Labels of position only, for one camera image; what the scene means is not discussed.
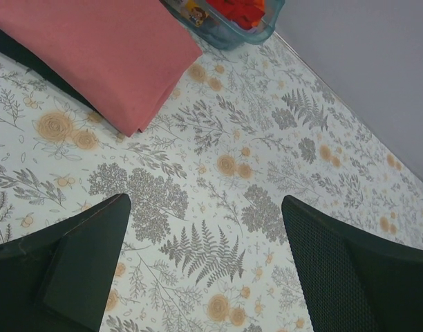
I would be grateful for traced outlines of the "pink t shirt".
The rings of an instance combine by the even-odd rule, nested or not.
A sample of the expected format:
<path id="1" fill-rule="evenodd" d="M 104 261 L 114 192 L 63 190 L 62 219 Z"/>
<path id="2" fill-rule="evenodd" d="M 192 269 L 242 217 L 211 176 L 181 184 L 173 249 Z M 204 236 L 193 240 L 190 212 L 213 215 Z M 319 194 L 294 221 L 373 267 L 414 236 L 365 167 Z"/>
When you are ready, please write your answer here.
<path id="1" fill-rule="evenodd" d="M 125 136 L 149 126 L 202 53 L 159 1 L 0 1 L 0 29 Z"/>

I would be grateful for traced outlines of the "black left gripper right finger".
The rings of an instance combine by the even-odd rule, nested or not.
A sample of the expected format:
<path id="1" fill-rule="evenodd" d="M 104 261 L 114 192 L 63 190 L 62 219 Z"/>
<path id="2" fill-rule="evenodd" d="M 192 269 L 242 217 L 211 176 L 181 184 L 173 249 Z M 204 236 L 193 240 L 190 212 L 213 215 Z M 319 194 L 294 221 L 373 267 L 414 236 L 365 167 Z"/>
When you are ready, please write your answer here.
<path id="1" fill-rule="evenodd" d="M 314 331 L 423 331 L 423 250 L 291 195 L 281 210 Z"/>

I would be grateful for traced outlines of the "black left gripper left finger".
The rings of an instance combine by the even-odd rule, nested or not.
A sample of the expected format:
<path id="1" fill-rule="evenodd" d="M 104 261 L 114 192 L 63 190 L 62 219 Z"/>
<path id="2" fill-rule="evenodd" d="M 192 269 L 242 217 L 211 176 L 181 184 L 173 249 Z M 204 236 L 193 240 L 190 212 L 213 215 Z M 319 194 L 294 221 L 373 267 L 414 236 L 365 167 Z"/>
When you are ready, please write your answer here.
<path id="1" fill-rule="evenodd" d="M 0 331 L 99 331 L 130 212 L 116 194 L 0 244 Z"/>

